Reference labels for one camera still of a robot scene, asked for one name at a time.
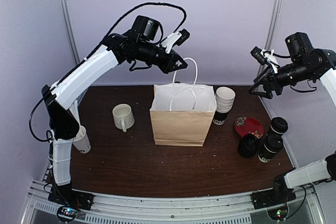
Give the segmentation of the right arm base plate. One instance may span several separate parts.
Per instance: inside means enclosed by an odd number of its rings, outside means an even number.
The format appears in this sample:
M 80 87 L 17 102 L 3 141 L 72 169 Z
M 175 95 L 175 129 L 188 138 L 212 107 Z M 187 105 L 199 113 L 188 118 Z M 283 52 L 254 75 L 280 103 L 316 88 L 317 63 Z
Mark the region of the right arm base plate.
M 296 199 L 293 189 L 269 189 L 264 191 L 256 191 L 251 195 L 254 209 L 269 208 L 276 205 L 286 204 Z

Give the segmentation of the black paper coffee cup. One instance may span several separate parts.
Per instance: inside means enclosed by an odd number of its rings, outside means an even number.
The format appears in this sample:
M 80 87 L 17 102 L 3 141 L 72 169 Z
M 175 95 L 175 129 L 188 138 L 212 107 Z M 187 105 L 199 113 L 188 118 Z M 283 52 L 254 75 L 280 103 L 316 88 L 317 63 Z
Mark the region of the black paper coffee cup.
M 270 160 L 272 160 L 278 152 L 273 152 L 269 150 L 267 147 L 262 146 L 262 148 L 259 151 L 258 158 L 263 163 L 268 163 Z
M 286 131 L 279 131 L 277 129 L 272 128 L 271 126 L 268 129 L 267 136 L 275 136 L 275 137 L 282 137 Z

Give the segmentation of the clear glass pitcher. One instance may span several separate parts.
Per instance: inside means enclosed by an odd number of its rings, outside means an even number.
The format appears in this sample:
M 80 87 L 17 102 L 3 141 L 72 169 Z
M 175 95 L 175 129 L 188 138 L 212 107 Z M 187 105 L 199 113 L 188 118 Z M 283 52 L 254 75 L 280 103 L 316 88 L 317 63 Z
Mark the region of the clear glass pitcher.
M 116 128 L 122 130 L 124 133 L 135 124 L 132 108 L 128 104 L 116 105 L 112 109 L 112 116 Z

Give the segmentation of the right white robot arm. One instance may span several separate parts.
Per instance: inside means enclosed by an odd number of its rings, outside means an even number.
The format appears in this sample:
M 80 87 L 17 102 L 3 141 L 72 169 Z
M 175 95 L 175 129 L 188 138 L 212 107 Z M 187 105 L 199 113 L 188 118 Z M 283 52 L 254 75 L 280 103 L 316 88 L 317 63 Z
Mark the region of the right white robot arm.
M 284 149 L 295 162 L 270 189 L 252 193 L 262 205 L 292 201 L 297 189 L 335 181 L 335 52 L 314 47 L 303 32 L 285 44 L 282 57 L 259 47 L 250 52 L 262 71 L 248 93 L 266 103 L 271 117 L 286 119 Z

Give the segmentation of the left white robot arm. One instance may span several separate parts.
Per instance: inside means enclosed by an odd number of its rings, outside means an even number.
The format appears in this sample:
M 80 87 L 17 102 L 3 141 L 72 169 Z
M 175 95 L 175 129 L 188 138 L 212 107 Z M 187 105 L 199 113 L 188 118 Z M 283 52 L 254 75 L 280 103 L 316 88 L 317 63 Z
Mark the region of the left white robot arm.
M 127 61 L 135 71 L 138 61 L 147 68 L 157 66 L 164 74 L 185 69 L 187 63 L 173 50 L 190 37 L 186 29 L 175 30 L 165 39 L 154 43 L 156 32 L 162 27 L 155 19 L 137 16 L 131 29 L 123 34 L 108 33 L 92 54 L 53 85 L 42 89 L 48 115 L 52 165 L 52 194 L 64 205 L 71 205 L 75 192 L 71 186 L 70 160 L 72 143 L 80 131 L 76 109 L 71 110 L 78 97 L 109 70 Z

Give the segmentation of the stack of paper cups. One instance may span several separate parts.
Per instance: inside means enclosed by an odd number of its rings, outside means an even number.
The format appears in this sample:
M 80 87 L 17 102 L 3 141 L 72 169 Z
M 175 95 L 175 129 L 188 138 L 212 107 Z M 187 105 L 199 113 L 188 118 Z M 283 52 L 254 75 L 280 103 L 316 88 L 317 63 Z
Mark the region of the stack of paper cups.
M 216 90 L 216 111 L 213 117 L 213 123 L 223 125 L 236 97 L 236 93 L 229 87 L 219 87 Z

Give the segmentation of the black cup lid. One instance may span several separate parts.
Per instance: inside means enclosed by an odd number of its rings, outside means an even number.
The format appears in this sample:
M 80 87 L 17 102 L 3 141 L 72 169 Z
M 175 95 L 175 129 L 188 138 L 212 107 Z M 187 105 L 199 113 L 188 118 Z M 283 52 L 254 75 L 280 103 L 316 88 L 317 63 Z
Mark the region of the black cup lid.
M 288 131 L 288 123 L 282 117 L 274 117 L 271 120 L 270 129 L 278 134 L 284 134 Z
M 269 152 L 278 153 L 283 148 L 283 139 L 276 134 L 269 134 L 264 141 L 264 147 Z

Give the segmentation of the stack of black lids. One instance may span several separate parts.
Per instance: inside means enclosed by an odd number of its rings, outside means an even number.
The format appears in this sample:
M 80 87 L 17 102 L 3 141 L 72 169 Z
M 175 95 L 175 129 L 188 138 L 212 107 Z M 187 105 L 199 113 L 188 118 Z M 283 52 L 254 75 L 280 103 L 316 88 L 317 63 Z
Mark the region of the stack of black lids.
M 260 139 L 252 134 L 246 134 L 241 138 L 237 150 L 243 158 L 252 158 L 260 150 Z

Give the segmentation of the brown paper takeout bag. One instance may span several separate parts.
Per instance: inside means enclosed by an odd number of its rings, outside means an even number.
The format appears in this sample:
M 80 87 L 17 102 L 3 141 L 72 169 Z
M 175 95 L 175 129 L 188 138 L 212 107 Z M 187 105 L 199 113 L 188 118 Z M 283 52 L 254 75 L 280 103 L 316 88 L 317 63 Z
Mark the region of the brown paper takeout bag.
M 155 145 L 202 147 L 217 109 L 214 88 L 197 84 L 198 65 L 193 83 L 155 84 L 150 108 Z

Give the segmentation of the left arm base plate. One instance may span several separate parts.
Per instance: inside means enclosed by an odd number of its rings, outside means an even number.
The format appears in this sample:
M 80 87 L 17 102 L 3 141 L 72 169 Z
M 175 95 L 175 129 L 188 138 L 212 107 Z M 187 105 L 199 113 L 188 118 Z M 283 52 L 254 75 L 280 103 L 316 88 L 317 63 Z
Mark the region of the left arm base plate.
M 83 193 L 72 189 L 62 190 L 59 187 L 52 187 L 48 200 L 60 205 L 70 206 L 74 209 L 90 210 L 94 195 Z

